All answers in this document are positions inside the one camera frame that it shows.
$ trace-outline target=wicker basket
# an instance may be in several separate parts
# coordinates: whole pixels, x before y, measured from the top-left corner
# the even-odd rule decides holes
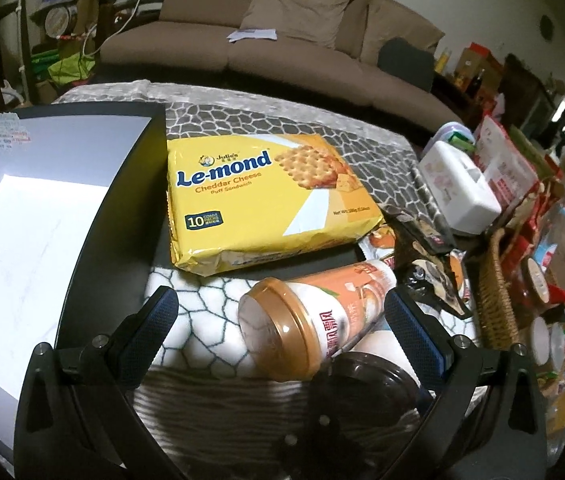
[[[489,240],[489,250],[480,265],[479,297],[476,301],[483,344],[487,348],[498,350],[508,350],[519,340],[499,260],[500,240],[503,236],[504,229],[499,229]]]

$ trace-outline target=glass jar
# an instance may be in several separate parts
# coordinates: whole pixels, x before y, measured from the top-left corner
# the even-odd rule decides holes
[[[549,287],[541,267],[526,257],[511,275],[508,285],[518,328],[526,328],[549,307]]]

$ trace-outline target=white cable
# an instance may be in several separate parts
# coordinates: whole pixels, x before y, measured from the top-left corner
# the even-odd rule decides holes
[[[83,56],[95,56],[96,54],[98,54],[98,52],[100,52],[100,49],[102,48],[102,45],[104,45],[105,43],[107,43],[107,41],[109,41],[111,38],[113,38],[116,34],[120,34],[125,27],[127,27],[127,25],[129,25],[130,21],[133,19],[133,17],[136,15],[136,12],[138,12],[138,7],[140,6],[140,0],[137,0],[136,2],[136,6],[133,8],[133,12],[131,12],[131,16],[129,17],[129,19],[124,23],[124,25],[122,25],[122,27],[120,27],[118,30],[116,30],[116,32],[114,32],[111,36],[109,36],[108,38],[106,38],[104,41],[102,41],[101,46],[99,46],[98,48],[96,48],[91,54],[86,54],[85,53],[85,48],[86,48],[86,42],[89,40],[89,37],[91,37],[91,34],[93,33],[94,30],[96,30],[96,26],[98,25],[97,23],[94,23],[94,25],[89,29],[89,31],[86,33],[86,38],[85,41],[83,42],[83,47],[82,47],[82,55]]]
[[[18,16],[18,56],[20,60],[20,66],[18,71],[20,72],[22,79],[22,89],[24,90],[24,98],[28,101],[30,100],[29,85],[27,84],[27,77],[24,72],[24,52],[22,50],[22,0],[18,0],[18,6],[16,7],[16,16]]]
[[[18,99],[18,102],[20,104],[24,103],[24,98],[18,93],[17,90],[14,90],[13,88],[1,88],[0,91],[3,94],[3,98],[4,98],[5,94],[11,95],[11,97],[15,97],[16,99]]]

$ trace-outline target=white paper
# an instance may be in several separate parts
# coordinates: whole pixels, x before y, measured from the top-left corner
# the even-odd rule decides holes
[[[0,387],[15,399],[34,346],[54,344],[67,287],[107,187],[0,183]]]
[[[229,43],[235,43],[238,40],[277,40],[275,28],[245,28],[245,30],[235,30],[227,36]]]
[[[11,150],[24,142],[31,142],[27,128],[15,113],[0,114],[0,149]]]

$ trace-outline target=screw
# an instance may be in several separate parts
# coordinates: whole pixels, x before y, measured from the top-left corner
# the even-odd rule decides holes
[[[51,349],[51,345],[49,343],[38,343],[34,347],[34,353],[36,355],[43,355],[47,350]]]
[[[471,340],[466,335],[462,334],[454,336],[453,342],[458,348],[469,348],[471,346]]]
[[[511,346],[511,350],[513,350],[516,354],[523,357],[527,355],[527,347],[524,346],[522,343],[514,343]]]
[[[96,348],[104,348],[109,342],[109,336],[101,334],[91,340],[91,344]]]
[[[284,443],[287,444],[287,446],[295,446],[297,444],[297,436],[291,433],[285,435]]]

